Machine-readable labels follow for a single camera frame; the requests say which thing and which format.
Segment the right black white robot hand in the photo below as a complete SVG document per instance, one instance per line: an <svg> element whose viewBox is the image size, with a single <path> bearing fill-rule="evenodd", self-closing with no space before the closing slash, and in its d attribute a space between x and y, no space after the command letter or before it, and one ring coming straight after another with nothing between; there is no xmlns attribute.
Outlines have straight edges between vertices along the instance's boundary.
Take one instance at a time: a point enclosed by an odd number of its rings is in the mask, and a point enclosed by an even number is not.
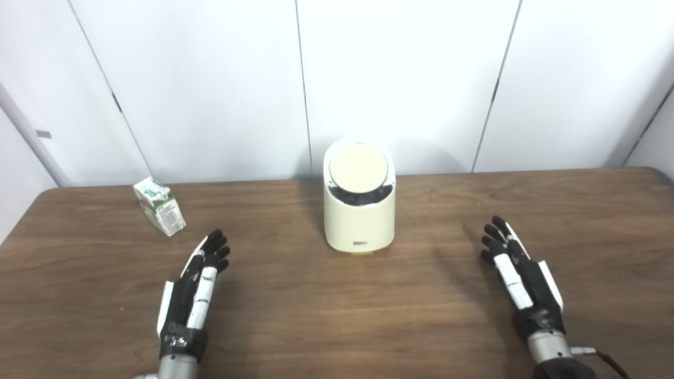
<svg viewBox="0 0 674 379"><path fill-rule="evenodd" d="M512 324L520 339L553 330L565 334L563 299L546 261L535 261L512 226L498 215L484 226L481 258L493 266L513 305Z"/></svg>

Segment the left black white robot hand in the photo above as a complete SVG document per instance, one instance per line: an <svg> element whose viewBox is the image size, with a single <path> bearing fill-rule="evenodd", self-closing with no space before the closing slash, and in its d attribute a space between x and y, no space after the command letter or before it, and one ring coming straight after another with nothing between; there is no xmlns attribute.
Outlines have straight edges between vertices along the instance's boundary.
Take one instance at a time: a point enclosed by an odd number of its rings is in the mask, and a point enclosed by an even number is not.
<svg viewBox="0 0 674 379"><path fill-rule="evenodd" d="M231 252L222 230L214 230L193 250L182 273L166 281L158 316L161 359L184 355L200 362L209 343L205 319L216 279L229 266Z"/></svg>

